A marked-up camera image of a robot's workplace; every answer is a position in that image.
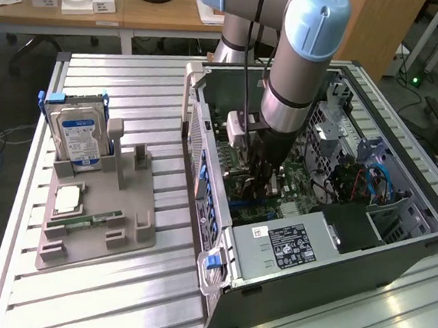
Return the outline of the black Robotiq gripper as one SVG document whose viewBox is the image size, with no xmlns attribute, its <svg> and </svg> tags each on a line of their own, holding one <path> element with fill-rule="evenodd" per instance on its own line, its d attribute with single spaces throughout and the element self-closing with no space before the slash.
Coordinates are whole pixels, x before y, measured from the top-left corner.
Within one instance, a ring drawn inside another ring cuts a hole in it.
<svg viewBox="0 0 438 328">
<path fill-rule="evenodd" d="M 249 148 L 249 174 L 244 198 L 265 199 L 277 196 L 280 189 L 280 166 L 290 153 L 297 133 L 276 132 L 271 128 L 255 132 Z"/>
</svg>

